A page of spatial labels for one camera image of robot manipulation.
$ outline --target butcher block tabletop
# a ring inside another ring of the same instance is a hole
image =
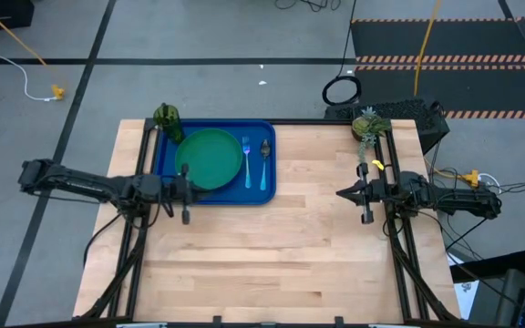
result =
[[[122,120],[108,176],[133,175],[144,120]],[[393,120],[401,170],[427,175],[414,121]],[[335,196],[358,179],[358,142],[349,126],[274,125],[277,188],[262,206],[194,206],[191,224],[162,211],[148,231],[135,321],[226,323],[402,323],[390,243],[375,222],[360,222],[362,208]],[[155,136],[149,141],[152,158]],[[386,143],[382,142],[385,159]],[[375,158],[372,149],[366,161]],[[150,162],[145,163],[149,173]],[[377,177],[369,164],[369,178]],[[433,211],[425,210],[436,217]],[[100,205],[95,231],[116,215]],[[74,315],[88,310],[115,274],[124,220],[93,243]],[[458,304],[438,223],[412,219],[420,270],[446,307]],[[407,276],[413,317],[414,285]],[[118,312],[125,312],[129,280]]]

